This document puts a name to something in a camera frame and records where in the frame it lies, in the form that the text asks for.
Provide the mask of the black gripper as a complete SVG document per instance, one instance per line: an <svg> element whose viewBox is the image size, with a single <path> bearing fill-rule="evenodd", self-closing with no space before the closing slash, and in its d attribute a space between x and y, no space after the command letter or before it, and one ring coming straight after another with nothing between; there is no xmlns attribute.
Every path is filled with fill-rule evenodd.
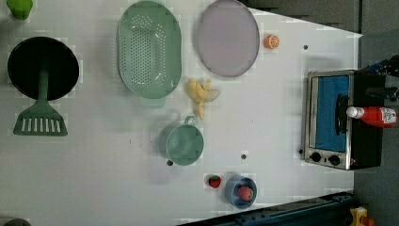
<svg viewBox="0 0 399 226"><path fill-rule="evenodd" d="M399 56L392 56L390 59L382 60L372 66L369 66L366 70L371 75L382 75L382 76L399 76ZM398 101L398 88L371 88L367 92L375 97L388 99L392 102Z"/></svg>

